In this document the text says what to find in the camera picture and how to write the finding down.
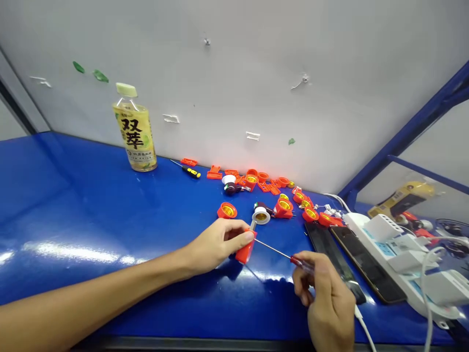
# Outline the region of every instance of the power strip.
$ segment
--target power strip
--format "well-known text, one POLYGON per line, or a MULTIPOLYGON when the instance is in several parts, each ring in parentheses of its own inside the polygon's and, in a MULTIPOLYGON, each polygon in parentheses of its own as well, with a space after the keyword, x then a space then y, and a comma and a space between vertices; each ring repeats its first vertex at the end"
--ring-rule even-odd
MULTIPOLYGON (((420 278, 419 270, 415 272, 399 274, 388 263, 390 258, 396 255, 389 242, 392 241, 377 241, 373 235, 365 230, 365 225, 370 219, 362 214, 348 213, 343 216, 343 220, 347 226, 352 230, 358 239, 362 242, 369 253, 376 259, 376 261, 383 267, 394 282, 407 295, 407 302, 414 308, 420 315, 427 317, 427 310, 422 298, 422 293, 418 284, 420 278)), ((442 329, 449 329, 446 321, 451 319, 458 319, 461 314, 457 307, 439 307, 430 301, 430 308, 432 310, 432 318, 436 325, 442 329)))

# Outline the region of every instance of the blue table surface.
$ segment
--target blue table surface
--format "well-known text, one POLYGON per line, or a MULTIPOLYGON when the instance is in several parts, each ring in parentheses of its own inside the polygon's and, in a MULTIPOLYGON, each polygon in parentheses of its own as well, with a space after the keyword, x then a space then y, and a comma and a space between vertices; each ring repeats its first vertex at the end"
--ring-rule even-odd
MULTIPOLYGON (((156 170, 138 173, 122 148, 54 132, 0 142, 0 164, 0 304, 180 248, 216 219, 224 201, 250 222, 256 201, 273 206, 277 200, 259 188, 228 197, 221 181, 206 179, 206 168, 197 167, 203 176, 192 179, 162 157, 156 170)), ((340 208, 326 196, 306 193, 315 204, 340 208)), ((312 250, 301 211, 296 214, 258 226, 258 238, 287 254, 312 250)), ((360 309, 373 340, 423 344, 426 319, 407 303, 383 305, 346 260, 367 297, 360 309)), ((284 257, 256 244, 247 265, 228 259, 208 274, 157 292, 96 333, 309 339, 293 269, 284 257)), ((358 323, 355 336, 367 342, 358 323)), ((453 341, 436 328, 433 343, 453 341)))

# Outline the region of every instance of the white cable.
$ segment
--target white cable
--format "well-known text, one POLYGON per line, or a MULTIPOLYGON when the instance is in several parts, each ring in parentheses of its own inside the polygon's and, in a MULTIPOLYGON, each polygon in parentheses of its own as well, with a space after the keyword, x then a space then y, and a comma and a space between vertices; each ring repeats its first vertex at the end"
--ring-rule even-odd
POLYGON ((342 198, 340 198, 339 196, 337 195, 332 195, 332 194, 329 194, 329 193, 323 193, 325 196, 330 196, 332 198, 335 198, 336 200, 338 200, 342 206, 349 212, 349 213, 352 213, 352 211, 350 210, 350 208, 347 206, 347 204, 345 204, 345 202, 343 201, 342 198))
POLYGON ((373 339, 371 338, 370 332, 368 331, 368 328, 366 327, 365 321, 363 321, 363 316, 360 310, 358 309, 358 306, 355 306, 355 317, 360 322, 360 325, 362 326, 363 330, 365 330, 365 334, 370 343, 371 350, 373 352, 376 352, 375 344, 373 343, 373 339))
MULTIPOLYGON (((469 244, 467 241, 456 238, 456 237, 432 237, 431 240, 449 240, 449 241, 454 241, 458 243, 462 243, 469 247, 469 244)), ((424 347, 424 352, 429 352, 430 351, 430 344, 431 344, 431 336, 433 335, 433 318, 432 318, 432 311, 430 308, 430 303, 426 297, 426 291, 425 291, 425 268, 428 265, 428 262, 430 260, 430 257, 436 253, 439 250, 444 250, 443 247, 436 247, 433 248, 431 251, 429 251, 422 262, 422 272, 420 273, 420 290, 422 291, 422 298, 424 300, 424 304, 426 306, 426 316, 427 316, 427 330, 426 330, 426 339, 425 339, 425 347, 424 347)))

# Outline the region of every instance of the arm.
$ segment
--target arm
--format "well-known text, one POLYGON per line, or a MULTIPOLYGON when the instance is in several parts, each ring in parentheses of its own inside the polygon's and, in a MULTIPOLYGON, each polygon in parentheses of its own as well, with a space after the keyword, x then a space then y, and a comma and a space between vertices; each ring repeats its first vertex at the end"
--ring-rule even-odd
POLYGON ((295 254, 314 265, 314 277, 300 268, 293 272, 295 294, 308 308, 308 326, 318 352, 352 352, 355 340, 355 297, 341 280, 330 259, 321 253, 295 254), (309 292, 315 288, 316 297, 309 292))
POLYGON ((146 263, 0 307, 0 351, 64 351, 162 288, 208 272, 254 238, 218 219, 186 247, 146 263))

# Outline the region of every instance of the bottle label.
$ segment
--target bottle label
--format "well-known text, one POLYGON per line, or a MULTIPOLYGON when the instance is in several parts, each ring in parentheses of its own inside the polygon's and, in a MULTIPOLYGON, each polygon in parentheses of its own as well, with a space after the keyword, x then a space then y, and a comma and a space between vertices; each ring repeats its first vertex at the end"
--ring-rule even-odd
POLYGON ((156 155, 148 110, 135 111, 115 105, 112 108, 132 168, 137 171, 153 170, 156 155))

